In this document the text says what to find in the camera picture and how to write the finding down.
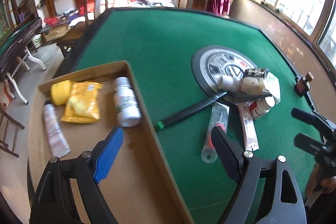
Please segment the person's right hand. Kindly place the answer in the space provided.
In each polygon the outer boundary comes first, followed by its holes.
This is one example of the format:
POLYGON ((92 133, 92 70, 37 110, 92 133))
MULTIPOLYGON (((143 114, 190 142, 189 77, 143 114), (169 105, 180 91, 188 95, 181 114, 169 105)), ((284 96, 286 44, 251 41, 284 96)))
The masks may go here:
POLYGON ((336 188, 336 177, 335 176, 327 177, 319 181, 317 178, 318 171, 319 171, 319 164, 315 163, 314 168, 310 173, 309 180, 305 188, 305 194, 307 197, 310 197, 313 194, 314 189, 318 184, 320 184, 324 188, 323 194, 329 194, 333 192, 336 188))

